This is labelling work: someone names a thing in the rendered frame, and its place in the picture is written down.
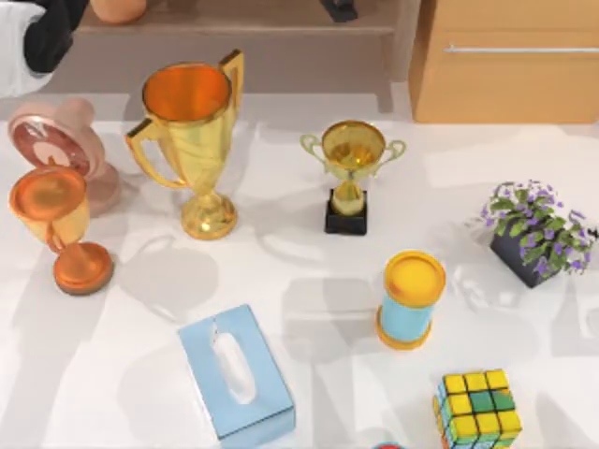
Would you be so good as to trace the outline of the small gold trophy black base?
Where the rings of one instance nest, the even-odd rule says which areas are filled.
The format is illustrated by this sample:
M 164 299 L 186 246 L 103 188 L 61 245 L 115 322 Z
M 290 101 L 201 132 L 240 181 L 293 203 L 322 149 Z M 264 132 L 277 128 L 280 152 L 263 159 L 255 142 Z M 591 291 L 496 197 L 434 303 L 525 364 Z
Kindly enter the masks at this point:
M 325 232 L 366 235 L 367 192 L 359 183 L 374 177 L 383 165 L 401 157 L 406 151 L 406 143 L 399 139 L 387 142 L 373 125 L 346 120 L 331 125 L 321 137 L 301 136 L 299 144 L 339 181 L 329 191 Z

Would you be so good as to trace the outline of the blue and yellow can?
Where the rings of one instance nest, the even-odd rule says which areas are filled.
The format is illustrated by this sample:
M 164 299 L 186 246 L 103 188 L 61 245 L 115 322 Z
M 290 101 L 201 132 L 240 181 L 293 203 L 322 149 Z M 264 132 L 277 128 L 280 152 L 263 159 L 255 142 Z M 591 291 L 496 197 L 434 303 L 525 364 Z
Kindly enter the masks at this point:
M 427 253 L 403 251 L 387 262 L 383 284 L 376 313 L 379 339 L 395 350 L 416 349 L 429 336 L 434 305 L 446 287 L 443 266 Z

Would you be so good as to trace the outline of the large gold trophy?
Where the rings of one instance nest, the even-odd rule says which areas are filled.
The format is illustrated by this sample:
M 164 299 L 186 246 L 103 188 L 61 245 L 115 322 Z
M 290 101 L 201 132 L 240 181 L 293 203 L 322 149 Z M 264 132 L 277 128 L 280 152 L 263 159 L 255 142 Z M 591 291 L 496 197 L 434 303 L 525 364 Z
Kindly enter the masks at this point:
M 237 212 L 214 188 L 229 155 L 244 83 L 244 53 L 218 65 L 183 62 L 155 71 L 143 84 L 145 118 L 125 135 L 141 170 L 171 189 L 194 195 L 181 208 L 183 230 L 194 239 L 220 239 Z

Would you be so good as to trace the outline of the light blue tissue box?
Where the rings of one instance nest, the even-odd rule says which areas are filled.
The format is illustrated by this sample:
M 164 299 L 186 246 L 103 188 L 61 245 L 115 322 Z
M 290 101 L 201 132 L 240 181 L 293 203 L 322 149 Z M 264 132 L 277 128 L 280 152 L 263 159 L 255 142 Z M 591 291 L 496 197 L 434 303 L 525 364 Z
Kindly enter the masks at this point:
M 223 449 L 257 449 L 296 426 L 294 401 L 249 305 L 179 330 Z

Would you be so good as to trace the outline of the black object on shelf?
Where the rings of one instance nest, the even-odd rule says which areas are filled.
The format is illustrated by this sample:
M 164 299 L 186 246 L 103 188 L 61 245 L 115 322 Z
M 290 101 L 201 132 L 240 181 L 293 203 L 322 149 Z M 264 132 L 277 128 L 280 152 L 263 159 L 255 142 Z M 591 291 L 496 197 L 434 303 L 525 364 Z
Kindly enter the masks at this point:
M 355 0 L 319 1 L 334 22 L 351 22 L 358 17 L 358 12 L 355 6 Z

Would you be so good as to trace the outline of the purple flower plant black pot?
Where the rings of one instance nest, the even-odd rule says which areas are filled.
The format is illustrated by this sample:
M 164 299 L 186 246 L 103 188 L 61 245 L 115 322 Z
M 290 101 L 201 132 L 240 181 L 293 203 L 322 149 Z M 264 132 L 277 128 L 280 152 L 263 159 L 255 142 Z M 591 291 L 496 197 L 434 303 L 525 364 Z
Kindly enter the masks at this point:
M 599 241 L 599 228 L 567 210 L 556 189 L 541 181 L 499 184 L 480 220 L 493 232 L 492 251 L 530 288 L 561 272 L 584 273 Z

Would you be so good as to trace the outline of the orange trophy round base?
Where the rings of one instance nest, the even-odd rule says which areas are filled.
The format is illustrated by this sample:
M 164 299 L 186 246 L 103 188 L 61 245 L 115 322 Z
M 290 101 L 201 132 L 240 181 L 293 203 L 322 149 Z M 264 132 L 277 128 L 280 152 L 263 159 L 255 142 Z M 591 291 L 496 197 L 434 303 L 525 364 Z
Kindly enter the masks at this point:
M 91 295 L 111 279 L 108 250 L 82 241 L 90 223 L 85 179 L 72 168 L 46 166 L 22 176 L 9 194 L 12 212 L 51 251 L 57 286 L 73 296 Z

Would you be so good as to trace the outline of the wooden cupboard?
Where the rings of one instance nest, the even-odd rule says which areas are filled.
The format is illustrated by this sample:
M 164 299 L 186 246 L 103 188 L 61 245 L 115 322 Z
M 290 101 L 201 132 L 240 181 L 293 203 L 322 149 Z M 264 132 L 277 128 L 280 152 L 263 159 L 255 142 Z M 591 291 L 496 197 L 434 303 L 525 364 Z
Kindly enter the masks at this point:
M 408 84 L 420 123 L 594 123 L 599 54 L 460 54 L 599 47 L 599 0 L 421 0 Z

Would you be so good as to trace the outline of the colourful puzzle cube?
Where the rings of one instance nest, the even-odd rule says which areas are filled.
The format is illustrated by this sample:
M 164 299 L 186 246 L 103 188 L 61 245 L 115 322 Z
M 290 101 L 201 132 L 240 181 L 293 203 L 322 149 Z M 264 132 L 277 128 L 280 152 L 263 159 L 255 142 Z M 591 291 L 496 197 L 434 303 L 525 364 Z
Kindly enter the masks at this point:
M 432 407 L 443 449 L 510 449 L 522 430 L 502 369 L 444 375 Z

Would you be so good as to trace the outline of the orange clay pot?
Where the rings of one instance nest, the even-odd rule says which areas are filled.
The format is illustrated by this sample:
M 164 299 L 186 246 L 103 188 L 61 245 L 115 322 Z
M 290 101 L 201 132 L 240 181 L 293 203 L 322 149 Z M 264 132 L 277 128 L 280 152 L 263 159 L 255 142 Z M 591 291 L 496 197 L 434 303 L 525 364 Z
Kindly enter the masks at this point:
M 109 24 L 134 22 L 147 8 L 147 0 L 91 0 L 90 3 L 98 19 Z

